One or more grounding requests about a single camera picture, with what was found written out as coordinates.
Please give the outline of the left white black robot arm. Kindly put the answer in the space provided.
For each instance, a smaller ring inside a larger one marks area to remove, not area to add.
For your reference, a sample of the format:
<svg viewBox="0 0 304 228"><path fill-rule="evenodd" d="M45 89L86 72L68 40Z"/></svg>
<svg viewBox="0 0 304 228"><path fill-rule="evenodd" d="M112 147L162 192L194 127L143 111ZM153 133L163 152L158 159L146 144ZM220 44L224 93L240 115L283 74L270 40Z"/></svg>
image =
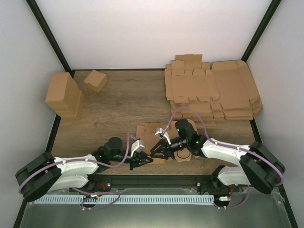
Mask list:
<svg viewBox="0 0 304 228"><path fill-rule="evenodd" d="M124 163L133 170L153 162L143 150L144 142L141 139L124 148L120 138L112 137L95 152L82 157L60 158L45 152L15 174L19 193L26 202L32 202L61 189L105 191L106 187L98 187L97 175Z"/></svg>

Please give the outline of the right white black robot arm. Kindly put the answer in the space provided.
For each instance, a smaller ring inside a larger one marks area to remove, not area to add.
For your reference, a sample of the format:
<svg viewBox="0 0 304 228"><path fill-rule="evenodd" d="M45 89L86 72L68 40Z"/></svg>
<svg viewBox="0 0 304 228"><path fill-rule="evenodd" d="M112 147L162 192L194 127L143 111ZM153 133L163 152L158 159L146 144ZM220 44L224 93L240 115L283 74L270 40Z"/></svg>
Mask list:
<svg viewBox="0 0 304 228"><path fill-rule="evenodd" d="M282 183L285 167L262 143L220 142L200 135L186 119L178 120L175 128L178 136L173 139L162 128L156 130L160 140L151 148L151 157L167 160L174 158L176 152L188 149L195 156L232 163L233 167L219 166L213 172L211 185L216 191L223 191L229 185L248 185L270 194Z"/></svg>

